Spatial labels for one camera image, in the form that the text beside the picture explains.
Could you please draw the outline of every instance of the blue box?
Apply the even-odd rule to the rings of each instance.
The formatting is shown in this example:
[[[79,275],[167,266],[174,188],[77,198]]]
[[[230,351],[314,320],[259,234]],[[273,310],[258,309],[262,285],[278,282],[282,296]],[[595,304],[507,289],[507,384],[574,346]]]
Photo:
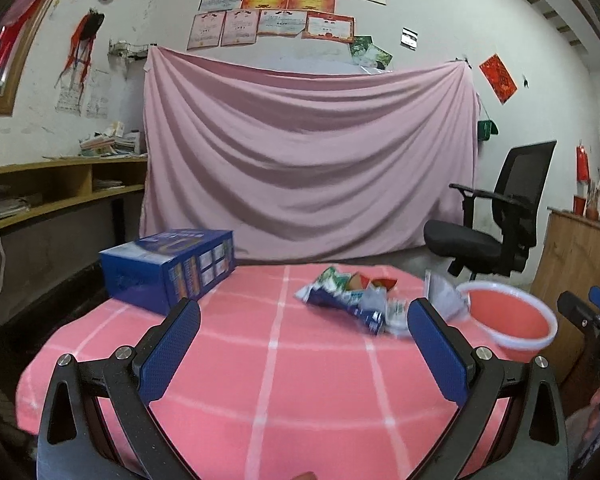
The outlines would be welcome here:
[[[235,269],[231,231],[174,229],[100,252],[112,298],[166,316],[199,300]]]

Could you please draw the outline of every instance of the white bowl rim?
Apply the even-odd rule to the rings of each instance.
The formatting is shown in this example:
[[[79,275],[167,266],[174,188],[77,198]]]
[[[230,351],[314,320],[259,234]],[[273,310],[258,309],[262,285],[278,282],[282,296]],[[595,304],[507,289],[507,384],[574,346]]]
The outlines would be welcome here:
[[[512,350],[522,350],[522,351],[540,351],[549,346],[555,338],[555,335],[558,333],[558,319],[554,314],[554,311],[551,310],[545,303],[536,298],[535,296],[525,292],[524,290],[520,290],[519,288],[515,288],[514,286],[506,285],[505,283],[497,283],[497,282],[484,282],[484,281],[475,281],[475,282],[465,282],[461,283],[456,287],[459,292],[470,292],[472,290],[491,290],[493,292],[500,292],[502,294],[507,294],[508,296],[513,296],[518,298],[519,300],[525,301],[532,307],[534,307],[547,322],[549,327],[549,333],[545,337],[537,338],[537,339],[526,339],[522,337],[514,337],[511,335],[503,334],[502,332],[498,332],[493,328],[484,325],[480,321],[474,318],[474,321],[486,332],[491,335],[494,341],[503,348],[509,348]]]

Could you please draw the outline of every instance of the red cup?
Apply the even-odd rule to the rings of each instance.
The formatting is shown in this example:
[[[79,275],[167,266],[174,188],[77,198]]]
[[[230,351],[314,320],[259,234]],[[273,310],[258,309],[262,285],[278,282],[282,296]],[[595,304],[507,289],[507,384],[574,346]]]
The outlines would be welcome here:
[[[573,213],[582,216],[584,215],[584,206],[587,205],[587,200],[581,196],[573,195]]]

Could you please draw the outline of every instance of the black office chair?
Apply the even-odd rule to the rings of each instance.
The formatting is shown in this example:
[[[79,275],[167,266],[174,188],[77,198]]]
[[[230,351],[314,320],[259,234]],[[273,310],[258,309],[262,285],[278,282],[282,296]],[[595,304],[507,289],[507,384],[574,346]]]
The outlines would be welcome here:
[[[529,249],[537,243],[538,205],[555,143],[552,140],[510,150],[493,193],[449,184],[464,197],[464,226],[429,220],[424,226],[424,241],[434,254],[454,258],[450,274],[458,276],[467,267],[474,280],[476,274],[510,276],[512,270],[525,269]],[[476,198],[491,200],[493,221],[502,230],[502,242],[472,228]]]

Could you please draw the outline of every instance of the chair seat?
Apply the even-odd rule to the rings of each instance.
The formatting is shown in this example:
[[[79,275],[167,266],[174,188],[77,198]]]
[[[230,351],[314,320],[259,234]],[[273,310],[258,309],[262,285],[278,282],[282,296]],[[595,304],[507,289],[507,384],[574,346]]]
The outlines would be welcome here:
[[[458,258],[472,272],[492,274],[502,252],[502,244],[491,235],[451,222],[429,220],[424,225],[424,241],[437,256]],[[525,270],[526,258],[516,254],[512,270]]]

